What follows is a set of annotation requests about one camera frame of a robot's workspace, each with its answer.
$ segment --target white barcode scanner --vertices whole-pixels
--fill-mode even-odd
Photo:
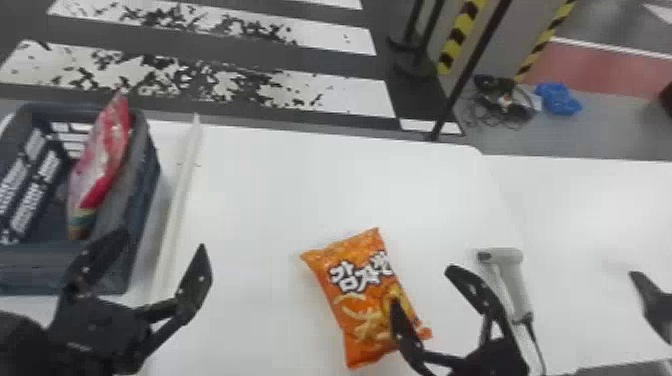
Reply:
[[[520,271],[523,252],[516,248],[482,249],[478,251],[478,260],[499,268],[499,274],[513,303],[513,317],[511,317],[513,324],[532,322],[532,306]]]

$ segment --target yellow and black striped pole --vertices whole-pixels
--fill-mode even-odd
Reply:
[[[537,59],[539,59],[541,51],[543,51],[544,47],[546,47],[548,44],[548,41],[550,41],[551,38],[553,38],[553,35],[555,35],[555,31],[567,19],[567,17],[569,17],[572,9],[574,9],[574,5],[576,5],[576,0],[567,0],[560,8],[558,8],[557,11],[555,11],[555,15],[553,16],[551,24],[546,28],[546,30],[544,30],[543,33],[541,33],[537,39],[537,42],[534,44],[532,52],[530,52],[527,58],[525,58],[523,64],[518,69],[518,72],[516,72],[516,75],[513,78],[516,82],[523,81],[527,72],[530,71],[530,68],[532,68]]]
[[[487,3],[488,0],[466,0],[464,2],[462,9],[460,9],[460,14],[455,19],[453,29],[450,31],[450,35],[448,35],[446,44],[443,46],[443,50],[441,50],[439,61],[436,63],[439,74],[446,75],[450,73],[450,68],[453,67],[453,64],[460,56],[464,41],[467,40],[469,34],[471,34],[471,30],[474,28],[474,21],[476,21],[478,12]]]

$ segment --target plastic crate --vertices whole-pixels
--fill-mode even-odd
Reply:
[[[23,175],[19,173],[18,177],[11,175],[5,181],[13,183],[12,189],[20,194],[17,195],[19,198],[15,197],[5,204],[8,212],[0,213],[0,228],[3,229],[0,241],[5,243],[0,245],[0,295],[58,293],[63,273],[75,254],[84,249],[90,240],[120,226],[128,229],[131,235],[129,243],[115,265],[98,283],[96,291],[101,294],[121,294],[127,290],[161,173],[156,149],[142,112],[131,110],[132,134],[124,162],[105,201],[98,209],[89,239],[68,240],[65,203],[63,197],[59,199],[56,194],[57,188],[66,182],[68,172],[83,147],[83,142],[76,140],[86,139],[101,110],[100,107],[66,104],[27,104],[16,112],[2,133],[0,183],[8,174],[11,175],[12,168],[17,170],[14,167],[17,159],[27,166],[27,178],[18,181],[18,177]],[[39,130],[46,140],[37,151],[34,151],[34,143],[37,142],[39,146],[41,142],[31,141],[31,137],[35,139],[32,136],[35,130]],[[57,155],[61,161],[61,168],[56,168],[55,173],[51,172],[54,168],[49,167],[54,163],[45,163],[49,155]],[[50,173],[54,176],[51,181],[47,181]],[[28,201],[35,207],[34,220],[28,220],[25,231],[21,233],[15,231],[13,226],[23,222],[16,220],[13,215],[20,207],[20,200],[33,184],[38,184],[44,194],[41,198],[35,198],[39,194],[33,194]]]

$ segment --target snack bag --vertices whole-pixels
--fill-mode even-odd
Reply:
[[[81,158],[70,171],[68,237],[86,237],[96,210],[112,187],[128,144],[128,100],[117,94],[98,115]]]
[[[420,339],[432,332],[422,326],[387,259],[377,228],[325,249],[305,252],[308,264],[343,330],[345,362],[355,369],[396,351],[390,334],[390,303],[398,299]]]

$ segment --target blue glove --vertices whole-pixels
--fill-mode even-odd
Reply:
[[[569,116],[583,109],[581,103],[572,98],[567,86],[559,82],[539,84],[534,94],[542,98],[544,108],[552,114]]]

